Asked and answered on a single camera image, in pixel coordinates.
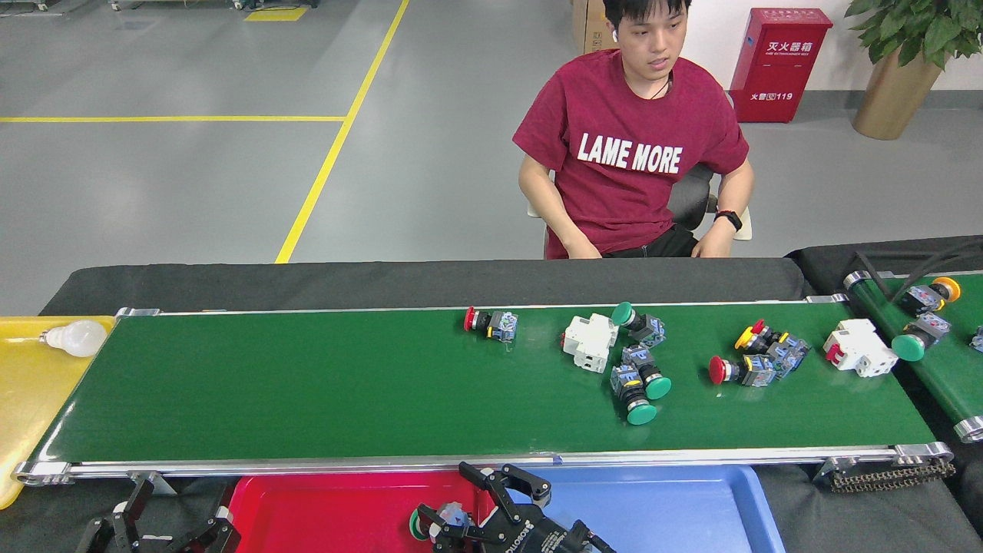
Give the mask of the person's left hand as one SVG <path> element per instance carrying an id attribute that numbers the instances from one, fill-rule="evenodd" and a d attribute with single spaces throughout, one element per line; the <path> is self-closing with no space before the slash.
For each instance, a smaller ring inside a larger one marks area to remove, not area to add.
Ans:
<path id="1" fill-rule="evenodd" d="M 692 258 L 728 258 L 737 230 L 726 218 L 717 218 L 691 251 Z"/>

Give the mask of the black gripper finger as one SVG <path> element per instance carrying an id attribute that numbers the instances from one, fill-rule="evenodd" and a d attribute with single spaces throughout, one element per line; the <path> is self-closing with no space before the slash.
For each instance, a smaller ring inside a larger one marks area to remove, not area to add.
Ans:
<path id="1" fill-rule="evenodd" d="M 78 552 L 144 552 L 137 522 L 154 493 L 151 480 L 137 480 L 126 502 L 117 504 L 111 518 L 93 518 L 77 545 Z"/>
<path id="2" fill-rule="evenodd" d="M 165 552 L 235 552 L 241 535 L 227 506 L 218 506 L 206 522 L 179 535 Z"/>

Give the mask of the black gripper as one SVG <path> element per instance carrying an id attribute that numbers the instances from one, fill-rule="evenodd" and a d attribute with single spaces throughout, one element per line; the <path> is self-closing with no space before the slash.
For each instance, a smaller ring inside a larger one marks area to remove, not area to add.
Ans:
<path id="1" fill-rule="evenodd" d="M 589 552 L 596 535 L 583 522 L 567 529 L 549 517 L 523 517 L 507 490 L 519 491 L 533 504 L 550 504 L 551 483 L 505 463 L 500 469 L 479 469 L 471 463 L 458 463 L 458 472 L 474 486 L 491 496 L 500 512 L 491 514 L 491 532 L 474 524 L 461 503 L 445 503 L 436 510 L 425 504 L 415 508 L 415 539 L 429 540 L 432 552 Z"/>

